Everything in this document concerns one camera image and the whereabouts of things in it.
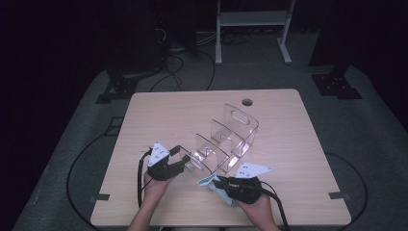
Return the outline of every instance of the wooden table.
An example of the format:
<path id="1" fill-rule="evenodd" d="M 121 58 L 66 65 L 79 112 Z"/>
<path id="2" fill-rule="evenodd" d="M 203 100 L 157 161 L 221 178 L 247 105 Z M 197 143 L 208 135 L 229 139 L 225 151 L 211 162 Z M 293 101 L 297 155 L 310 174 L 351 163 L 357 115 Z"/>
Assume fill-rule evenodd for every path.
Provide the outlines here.
<path id="1" fill-rule="evenodd" d="M 251 99 L 252 106 L 242 101 Z M 211 136 L 211 120 L 223 117 L 231 104 L 259 121 L 255 142 L 240 163 L 272 166 L 261 175 L 282 200 L 289 225 L 343 225 L 350 214 L 343 199 L 330 199 L 339 191 L 319 139 L 296 90 L 220 90 L 136 93 L 130 102 L 107 169 L 91 222 L 128 225 L 136 211 L 137 172 L 141 155 L 156 141 L 167 149 L 178 144 L 196 149 L 195 135 Z M 229 172 L 233 175 L 237 163 Z M 282 224 L 272 200 L 273 215 Z M 252 225 L 240 208 L 229 207 L 215 192 L 196 185 L 188 172 L 169 185 L 151 225 Z"/>

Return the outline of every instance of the small hole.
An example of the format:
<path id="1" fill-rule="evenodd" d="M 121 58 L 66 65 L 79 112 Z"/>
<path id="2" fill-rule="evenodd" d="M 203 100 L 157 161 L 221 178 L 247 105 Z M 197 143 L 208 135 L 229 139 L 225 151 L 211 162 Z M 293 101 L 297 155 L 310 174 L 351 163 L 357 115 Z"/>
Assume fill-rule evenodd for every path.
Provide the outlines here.
<path id="1" fill-rule="evenodd" d="M 252 102 L 252 100 L 251 100 L 251 99 L 248 99 L 248 98 L 245 98 L 245 99 L 242 100 L 242 104 L 243 104 L 244 106 L 246 106 L 246 107 L 251 106 L 253 103 L 254 103 L 254 102 Z"/>

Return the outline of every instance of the hand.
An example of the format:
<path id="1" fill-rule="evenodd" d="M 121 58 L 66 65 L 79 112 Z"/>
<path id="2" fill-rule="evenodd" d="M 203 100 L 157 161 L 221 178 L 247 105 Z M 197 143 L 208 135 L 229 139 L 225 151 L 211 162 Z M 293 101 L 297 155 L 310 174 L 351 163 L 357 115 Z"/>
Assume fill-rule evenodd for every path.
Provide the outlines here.
<path id="1" fill-rule="evenodd" d="M 235 200 L 235 202 L 243 209 L 249 220 L 262 231 L 280 230 L 273 219 L 268 195 L 261 194 L 253 204 L 246 204 L 239 200 Z"/>
<path id="2" fill-rule="evenodd" d="M 147 171 L 144 173 L 144 200 L 128 227 L 129 231 L 146 231 L 149 229 L 149 223 L 153 213 L 165 195 L 168 184 L 170 184 L 173 179 L 174 177 L 166 181 L 157 181 L 154 180 Z"/>
<path id="3" fill-rule="evenodd" d="M 153 179 L 147 171 L 143 175 L 144 182 L 144 200 L 159 202 L 165 195 L 167 186 L 175 177 L 165 181 L 157 181 Z"/>

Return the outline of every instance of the clear plastic organizer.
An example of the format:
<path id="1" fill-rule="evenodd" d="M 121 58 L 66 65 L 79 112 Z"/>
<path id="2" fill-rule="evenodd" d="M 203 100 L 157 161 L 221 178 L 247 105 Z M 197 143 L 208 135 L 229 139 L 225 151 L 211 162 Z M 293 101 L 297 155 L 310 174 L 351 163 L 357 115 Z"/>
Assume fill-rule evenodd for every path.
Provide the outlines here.
<path id="1" fill-rule="evenodd" d="M 225 104 L 223 121 L 211 121 L 211 137 L 196 135 L 196 151 L 186 167 L 197 178 L 214 172 L 226 174 L 252 146 L 259 122 L 238 108 Z"/>

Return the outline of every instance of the floor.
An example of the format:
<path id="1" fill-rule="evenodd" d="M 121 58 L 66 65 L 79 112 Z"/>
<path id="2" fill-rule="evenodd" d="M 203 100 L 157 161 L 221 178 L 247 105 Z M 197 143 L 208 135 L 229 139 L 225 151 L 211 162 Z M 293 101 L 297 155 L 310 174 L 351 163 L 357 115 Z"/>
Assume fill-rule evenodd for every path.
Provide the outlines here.
<path id="1" fill-rule="evenodd" d="M 169 57 L 168 69 L 174 72 L 182 66 L 181 69 L 159 84 L 168 71 L 141 80 L 136 92 L 298 90 L 320 144 L 328 152 L 327 160 L 337 183 L 348 196 L 346 204 L 353 217 L 359 215 L 367 200 L 365 210 L 347 230 L 404 230 L 408 226 L 408 133 L 373 89 L 370 79 L 353 66 L 345 78 L 363 99 L 340 100 L 319 94 L 311 75 L 326 73 L 332 66 L 308 66 L 318 35 L 289 34 L 287 46 L 292 64 L 284 64 L 276 43 L 279 35 L 275 33 L 244 36 L 248 42 L 223 45 L 222 65 L 213 64 L 214 44 L 203 45 L 199 50 L 205 53 Z M 89 220 L 116 140 L 116 136 L 101 135 L 113 117 L 125 116 L 129 103 L 129 100 L 113 100 L 109 104 L 95 104 L 108 83 L 106 72 L 95 76 L 14 230 L 92 230 L 72 209 L 66 182 L 69 175 L 71 201 L 78 213 Z M 359 174 L 367 185 L 368 197 Z M 339 228 L 291 227 L 292 230 Z M 125 230 L 125 227 L 100 229 Z"/>

